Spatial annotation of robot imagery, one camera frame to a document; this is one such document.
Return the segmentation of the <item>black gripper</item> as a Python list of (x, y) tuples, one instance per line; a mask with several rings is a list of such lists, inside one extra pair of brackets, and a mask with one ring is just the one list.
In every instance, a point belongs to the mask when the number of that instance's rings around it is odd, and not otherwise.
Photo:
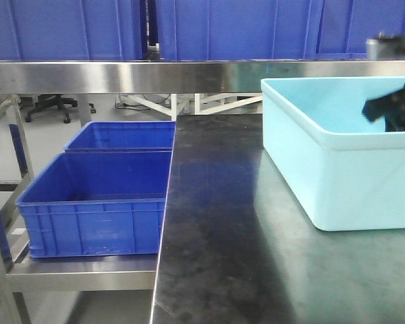
[(369, 122), (384, 117), (386, 132), (405, 132), (405, 83), (403, 90), (367, 100), (362, 114)]

